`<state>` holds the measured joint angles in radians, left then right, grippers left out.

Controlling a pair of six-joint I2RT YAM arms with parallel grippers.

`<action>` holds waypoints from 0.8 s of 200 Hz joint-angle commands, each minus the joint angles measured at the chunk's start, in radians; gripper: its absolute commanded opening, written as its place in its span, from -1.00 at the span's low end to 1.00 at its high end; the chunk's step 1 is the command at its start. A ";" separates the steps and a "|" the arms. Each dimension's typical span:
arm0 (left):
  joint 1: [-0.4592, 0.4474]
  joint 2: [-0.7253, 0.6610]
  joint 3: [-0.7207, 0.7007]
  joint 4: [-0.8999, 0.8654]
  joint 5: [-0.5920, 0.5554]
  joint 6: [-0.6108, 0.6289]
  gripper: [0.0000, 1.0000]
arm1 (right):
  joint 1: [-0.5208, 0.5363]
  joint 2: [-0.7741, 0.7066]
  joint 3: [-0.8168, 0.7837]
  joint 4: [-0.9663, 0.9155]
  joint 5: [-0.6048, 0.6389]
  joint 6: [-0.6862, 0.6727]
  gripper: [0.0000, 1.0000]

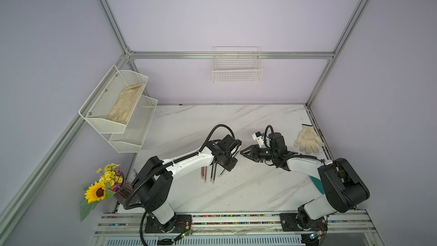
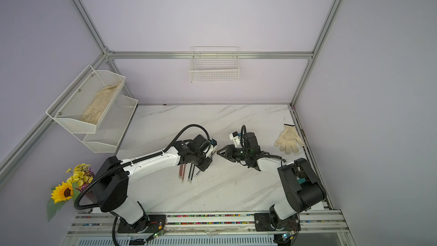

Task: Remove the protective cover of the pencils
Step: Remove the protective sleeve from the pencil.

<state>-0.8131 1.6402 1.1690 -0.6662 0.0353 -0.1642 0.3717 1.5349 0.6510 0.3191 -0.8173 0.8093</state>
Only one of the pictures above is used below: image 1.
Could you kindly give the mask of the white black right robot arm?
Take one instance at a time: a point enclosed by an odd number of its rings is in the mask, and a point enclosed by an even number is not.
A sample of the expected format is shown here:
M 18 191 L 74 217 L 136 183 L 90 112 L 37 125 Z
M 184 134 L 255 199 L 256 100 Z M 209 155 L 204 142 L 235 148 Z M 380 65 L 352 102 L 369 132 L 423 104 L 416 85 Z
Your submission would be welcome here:
M 370 198 L 370 192 L 351 164 L 344 158 L 325 161 L 316 156 L 289 151 L 281 133 L 268 136 L 257 132 L 253 138 L 258 142 L 240 151 L 240 154 L 257 163 L 271 165 L 288 172 L 306 174 L 322 185 L 322 195 L 301 205 L 292 230 L 308 231 L 334 213 L 345 213 Z

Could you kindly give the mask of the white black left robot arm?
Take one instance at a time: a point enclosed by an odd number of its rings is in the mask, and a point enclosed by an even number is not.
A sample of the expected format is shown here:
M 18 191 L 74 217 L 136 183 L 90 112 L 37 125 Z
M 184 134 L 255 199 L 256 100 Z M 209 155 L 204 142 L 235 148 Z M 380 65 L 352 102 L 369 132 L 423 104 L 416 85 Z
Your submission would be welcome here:
M 222 140 L 207 140 L 192 152 L 172 159 L 151 157 L 132 182 L 132 193 L 124 203 L 124 209 L 142 207 L 147 216 L 142 231 L 168 233 L 191 222 L 189 215 L 177 215 L 167 201 L 173 182 L 197 169 L 220 165 L 230 172 L 237 164 L 235 158 L 241 141 L 226 135 Z

